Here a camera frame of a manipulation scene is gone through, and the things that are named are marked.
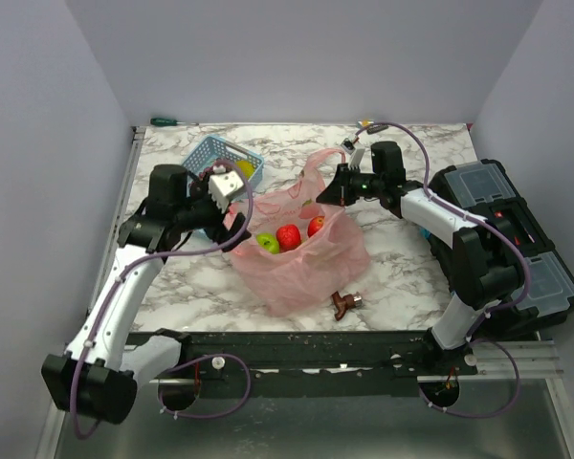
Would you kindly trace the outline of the pink plastic bag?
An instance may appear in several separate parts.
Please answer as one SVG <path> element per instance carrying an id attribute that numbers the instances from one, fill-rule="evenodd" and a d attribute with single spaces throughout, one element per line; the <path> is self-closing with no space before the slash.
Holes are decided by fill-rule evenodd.
<path id="1" fill-rule="evenodd" d="M 289 316 L 326 303 L 333 293 L 357 280 L 370 263 L 364 233 L 345 209 L 316 202 L 326 188 L 320 166 L 333 156 L 345 161 L 338 148 L 317 151 L 308 157 L 292 186 L 254 197 L 248 224 L 252 237 L 228 253 L 245 286 L 271 316 Z M 275 234 L 290 224 L 305 233 L 318 216 L 324 218 L 320 231 L 306 236 L 292 251 L 271 254 L 255 240 L 259 234 Z"/>

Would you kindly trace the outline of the red fake apple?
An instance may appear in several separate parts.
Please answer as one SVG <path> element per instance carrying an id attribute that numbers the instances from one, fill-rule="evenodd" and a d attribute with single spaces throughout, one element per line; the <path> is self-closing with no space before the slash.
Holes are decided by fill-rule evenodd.
<path id="1" fill-rule="evenodd" d="M 307 227 L 307 236 L 312 237 L 320 231 L 324 225 L 325 218 L 322 215 L 312 218 Z"/>

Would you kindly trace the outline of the green fake apple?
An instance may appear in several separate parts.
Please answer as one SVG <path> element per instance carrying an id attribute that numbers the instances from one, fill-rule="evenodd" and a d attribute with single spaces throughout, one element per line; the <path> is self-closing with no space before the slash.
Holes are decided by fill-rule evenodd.
<path id="1" fill-rule="evenodd" d="M 268 251 L 272 254 L 279 254 L 280 253 L 280 245 L 276 239 L 276 237 L 269 233 L 269 232 L 262 232 L 259 233 L 256 237 L 256 242 L 258 245 L 263 248 L 265 251 Z"/>

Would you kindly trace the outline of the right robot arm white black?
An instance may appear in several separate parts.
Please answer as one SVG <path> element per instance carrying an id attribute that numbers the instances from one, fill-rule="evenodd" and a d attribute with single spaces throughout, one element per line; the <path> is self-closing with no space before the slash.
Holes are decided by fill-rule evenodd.
<path id="1" fill-rule="evenodd" d="M 361 198 L 376 199 L 382 208 L 427 230 L 451 251 L 453 296 L 430 329 L 435 342 L 420 354 L 428 372 L 443 374 L 455 364 L 453 349 L 470 342 L 484 320 L 524 299 L 531 284 L 527 262 L 496 223 L 442 199 L 427 183 L 408 179 L 396 142 L 372 144 L 369 173 L 360 168 L 364 150 L 354 140 L 345 140 L 341 149 L 346 158 L 318 203 L 348 207 Z"/>

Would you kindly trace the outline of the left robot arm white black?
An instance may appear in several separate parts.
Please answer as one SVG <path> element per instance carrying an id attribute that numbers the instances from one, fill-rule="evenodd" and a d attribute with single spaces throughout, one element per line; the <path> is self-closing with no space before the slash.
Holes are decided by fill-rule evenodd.
<path id="1" fill-rule="evenodd" d="M 126 343 L 142 301 L 171 257 L 181 255 L 182 234 L 204 230 L 213 241 L 205 253 L 230 251 L 249 237 L 250 211 L 224 225 L 232 201 L 251 194 L 246 175 L 233 162 L 217 160 L 205 178 L 188 185 L 191 171 L 160 164 L 149 177 L 146 198 L 119 229 L 111 276 L 81 329 L 60 355 L 48 355 L 41 376 L 55 406 L 95 423 L 118 425 L 138 391 L 167 373 L 184 377 L 193 364 L 185 335 L 158 330 L 133 350 Z"/>

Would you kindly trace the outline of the red fake strawberry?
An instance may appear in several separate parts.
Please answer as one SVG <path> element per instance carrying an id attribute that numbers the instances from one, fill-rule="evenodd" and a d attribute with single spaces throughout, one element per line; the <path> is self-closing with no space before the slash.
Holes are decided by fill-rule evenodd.
<path id="1" fill-rule="evenodd" d="M 296 225 L 281 226 L 276 230 L 276 240 L 281 251 L 292 251 L 301 244 L 301 235 Z"/>

